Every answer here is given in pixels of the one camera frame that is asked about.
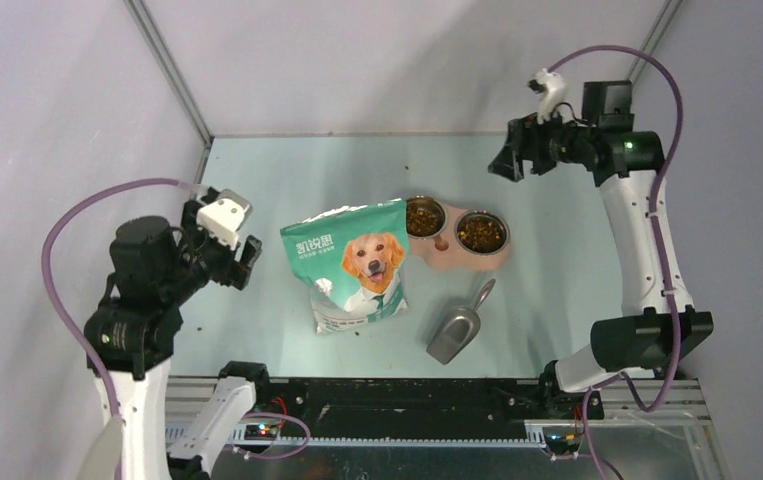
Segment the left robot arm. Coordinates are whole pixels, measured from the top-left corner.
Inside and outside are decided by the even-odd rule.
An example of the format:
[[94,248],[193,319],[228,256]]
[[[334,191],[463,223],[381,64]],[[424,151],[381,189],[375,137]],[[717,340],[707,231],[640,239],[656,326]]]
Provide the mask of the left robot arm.
[[209,283],[243,290],[262,243],[242,239],[251,204],[232,193],[185,203],[181,226],[160,216],[122,224],[109,247],[113,272],[85,337],[116,388],[121,417],[104,436],[127,479],[208,479],[244,415],[273,403],[262,363],[231,361],[185,434],[165,443],[166,394],[181,306]]

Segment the green pet food bag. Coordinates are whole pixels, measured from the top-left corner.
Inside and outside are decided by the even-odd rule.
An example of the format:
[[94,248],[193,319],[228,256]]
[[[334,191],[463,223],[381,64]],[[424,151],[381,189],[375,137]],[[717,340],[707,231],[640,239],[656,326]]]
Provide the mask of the green pet food bag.
[[309,288],[316,333],[353,330],[405,312],[405,200],[344,206],[280,229],[293,275]]

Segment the metal food scoop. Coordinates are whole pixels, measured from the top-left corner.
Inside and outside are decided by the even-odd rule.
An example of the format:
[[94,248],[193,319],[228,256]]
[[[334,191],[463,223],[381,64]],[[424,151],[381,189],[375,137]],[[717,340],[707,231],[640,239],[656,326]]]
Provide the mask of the metal food scoop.
[[426,347],[429,356],[440,364],[447,365],[472,342],[482,324],[478,309],[495,284],[495,278],[488,280],[470,303],[453,306],[442,315]]

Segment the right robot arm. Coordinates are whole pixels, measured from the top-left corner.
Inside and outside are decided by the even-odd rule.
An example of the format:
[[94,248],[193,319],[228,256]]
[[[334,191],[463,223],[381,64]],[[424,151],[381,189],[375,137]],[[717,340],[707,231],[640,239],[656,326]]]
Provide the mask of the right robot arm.
[[617,376],[665,368],[680,361],[713,331],[681,278],[666,213],[665,155],[660,137],[637,131],[629,81],[587,82],[581,116],[564,119],[567,86],[541,72],[529,87],[536,112],[509,121],[505,142],[488,170],[514,182],[523,164],[543,175],[558,164],[578,164],[593,176],[612,230],[622,277],[622,314],[595,322],[589,344],[551,368],[555,378],[538,392],[542,411],[563,418],[578,393]]

